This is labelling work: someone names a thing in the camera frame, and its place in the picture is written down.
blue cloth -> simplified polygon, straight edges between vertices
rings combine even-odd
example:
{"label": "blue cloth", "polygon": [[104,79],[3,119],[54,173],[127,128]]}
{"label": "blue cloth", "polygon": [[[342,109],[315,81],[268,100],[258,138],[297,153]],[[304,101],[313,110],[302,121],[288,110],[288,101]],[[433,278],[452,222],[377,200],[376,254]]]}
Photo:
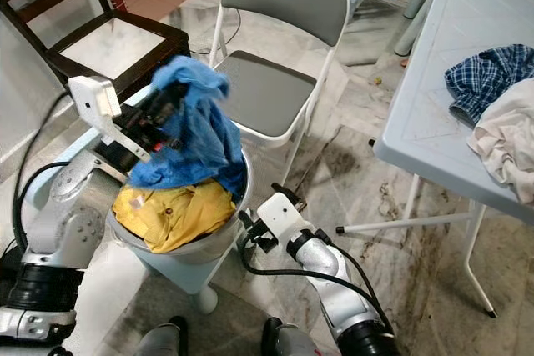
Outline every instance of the blue cloth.
{"label": "blue cloth", "polygon": [[137,163],[130,185],[176,188],[214,178],[234,200],[240,198],[245,167],[239,129],[215,103],[228,96],[227,78],[201,62],[178,56],[152,78],[158,90],[172,82],[188,83],[189,89],[182,107],[161,129],[178,138],[181,147],[173,150],[165,146],[152,153],[150,161]]}
{"label": "blue cloth", "polygon": [[478,53],[445,71],[455,102],[451,113],[470,125],[509,87],[534,78],[534,49],[525,45],[493,48]]}

black cable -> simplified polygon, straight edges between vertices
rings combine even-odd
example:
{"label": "black cable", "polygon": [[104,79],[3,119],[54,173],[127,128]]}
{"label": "black cable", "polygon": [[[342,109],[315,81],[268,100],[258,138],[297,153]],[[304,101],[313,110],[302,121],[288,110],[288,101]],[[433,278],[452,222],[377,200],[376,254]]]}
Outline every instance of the black cable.
{"label": "black cable", "polygon": [[360,266],[360,264],[356,261],[355,258],[350,256],[350,254],[346,250],[340,248],[339,246],[335,245],[332,242],[330,242],[329,245],[332,248],[337,249],[343,256],[345,256],[346,258],[348,258],[350,260],[350,262],[354,265],[354,267],[356,267],[356,269],[358,270],[358,273],[360,273],[360,276],[364,281],[365,286],[369,290],[369,295],[375,300],[376,305],[374,305],[374,306],[375,306],[376,312],[382,318],[382,321],[383,321],[383,323],[385,325],[385,328],[390,333],[393,333],[393,327],[391,327],[390,320],[385,316],[384,310],[382,309],[382,306],[380,305],[380,302],[379,302],[378,298],[376,297],[376,293],[375,293],[375,290],[373,289],[373,286],[370,284],[370,281],[367,278],[367,275],[365,275],[364,269]]}
{"label": "black cable", "polygon": [[[235,11],[237,12],[237,16],[239,17],[239,22],[237,24],[237,29],[235,30],[235,32],[232,34],[232,36],[230,37],[230,39],[228,41],[226,41],[225,45],[228,45],[230,43],[230,41],[232,39],[235,38],[235,35],[237,35],[237,33],[239,32],[239,29],[241,28],[241,13],[239,12],[238,9],[235,9]],[[194,50],[189,50],[191,53],[195,53],[195,54],[210,54],[211,51],[209,52],[195,52]]]}
{"label": "black cable", "polygon": [[45,166],[42,166],[39,170],[37,170],[35,173],[32,174],[32,176],[26,182],[26,185],[24,185],[23,191],[20,193],[20,196],[18,197],[18,215],[20,216],[21,221],[23,219],[24,198],[26,198],[26,193],[30,189],[30,186],[32,185],[32,182],[35,180],[35,178],[37,178],[38,175],[40,175],[41,173],[49,170],[50,168],[64,167],[64,166],[68,166],[69,164],[70,164],[70,162],[50,163],[50,164],[47,164]]}
{"label": "black cable", "polygon": [[15,239],[12,239],[11,242],[8,243],[8,245],[6,246],[6,248],[5,248],[5,249],[3,250],[3,252],[2,252],[2,256],[0,256],[0,260],[2,260],[3,257],[6,255],[6,253],[7,253],[8,250],[9,250],[9,247],[10,247],[11,245],[13,245],[13,242],[15,242]]}
{"label": "black cable", "polygon": [[304,270],[293,270],[293,269],[258,270],[257,268],[252,267],[247,261],[246,256],[244,254],[244,248],[250,240],[252,240],[252,237],[250,236],[249,233],[247,233],[247,236],[244,238],[243,242],[240,243],[238,246],[239,258],[241,259],[241,263],[243,263],[244,268],[250,273],[255,274],[255,275],[293,275],[293,276],[300,276],[300,277],[313,277],[313,278],[324,279],[326,281],[331,281],[332,283],[337,283],[339,285],[342,285],[358,293],[363,299],[369,302],[369,304],[371,304],[375,308],[376,312],[380,315],[380,318],[382,319],[382,322],[384,323],[386,330],[391,335],[395,335],[393,332],[393,328],[391,327],[390,321],[385,316],[384,311],[382,310],[380,305],[377,304],[376,301],[366,291],[364,291],[362,288],[355,286],[353,283],[349,283],[345,281],[344,279],[333,277],[328,274],[317,273],[315,271],[304,271]]}
{"label": "black cable", "polygon": [[28,240],[26,239],[26,234],[23,228],[23,222],[22,222],[19,208],[18,208],[18,192],[20,190],[20,184],[21,184],[21,180],[23,177],[24,165],[26,164],[28,160],[28,157],[32,150],[33,145],[36,143],[37,139],[39,138],[39,135],[43,131],[45,124],[52,117],[52,113],[54,109],[58,106],[59,102],[61,102],[61,100],[65,98],[66,96],[68,96],[68,93],[63,92],[56,98],[56,100],[53,101],[52,106],[47,111],[46,115],[44,116],[41,126],[39,127],[35,135],[33,135],[32,140],[30,141],[28,147],[26,148],[26,151],[24,152],[24,155],[23,155],[23,160],[20,164],[20,169],[18,170],[17,180],[15,181],[15,190],[13,191],[12,218],[13,218],[13,233],[15,235],[15,240],[17,241],[17,246],[20,248],[20,251],[22,253],[26,250],[26,247],[28,246]]}

yellow cloth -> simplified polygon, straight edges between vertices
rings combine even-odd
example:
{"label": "yellow cloth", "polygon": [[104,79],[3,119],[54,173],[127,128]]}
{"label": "yellow cloth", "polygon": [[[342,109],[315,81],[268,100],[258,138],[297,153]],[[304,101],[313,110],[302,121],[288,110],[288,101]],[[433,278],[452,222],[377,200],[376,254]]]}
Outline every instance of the yellow cloth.
{"label": "yellow cloth", "polygon": [[125,186],[113,205],[124,227],[154,253],[191,242],[223,226],[235,211],[232,194],[213,179],[196,186],[148,190]]}

laundry basket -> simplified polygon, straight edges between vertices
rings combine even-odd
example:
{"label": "laundry basket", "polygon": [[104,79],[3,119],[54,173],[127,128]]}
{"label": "laundry basket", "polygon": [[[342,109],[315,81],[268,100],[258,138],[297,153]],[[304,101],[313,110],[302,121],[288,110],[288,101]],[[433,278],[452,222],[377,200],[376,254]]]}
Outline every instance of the laundry basket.
{"label": "laundry basket", "polygon": [[236,205],[234,215],[230,220],[220,229],[211,233],[209,236],[186,243],[185,245],[176,248],[166,253],[152,253],[150,252],[147,244],[136,235],[128,231],[121,223],[117,221],[113,211],[109,211],[106,217],[109,226],[116,233],[118,239],[123,241],[129,247],[135,247],[141,251],[151,253],[152,255],[162,254],[171,256],[177,261],[186,264],[202,264],[208,263],[222,256],[222,254],[232,244],[239,232],[240,224],[238,218],[238,212],[246,206],[250,197],[250,191],[252,190],[252,169],[250,161],[245,152],[243,152],[244,164],[246,168],[246,186],[244,189],[244,195],[241,201]]}

plaid shirt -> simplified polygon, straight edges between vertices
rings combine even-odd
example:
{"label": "plaid shirt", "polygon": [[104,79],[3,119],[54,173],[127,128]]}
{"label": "plaid shirt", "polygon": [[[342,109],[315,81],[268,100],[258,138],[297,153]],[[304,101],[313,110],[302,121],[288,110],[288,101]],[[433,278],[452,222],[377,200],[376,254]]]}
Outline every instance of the plaid shirt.
{"label": "plaid shirt", "polygon": [[511,45],[486,50],[445,71],[447,88],[455,99],[449,110],[475,125],[490,104],[527,78],[534,78],[534,49]]}

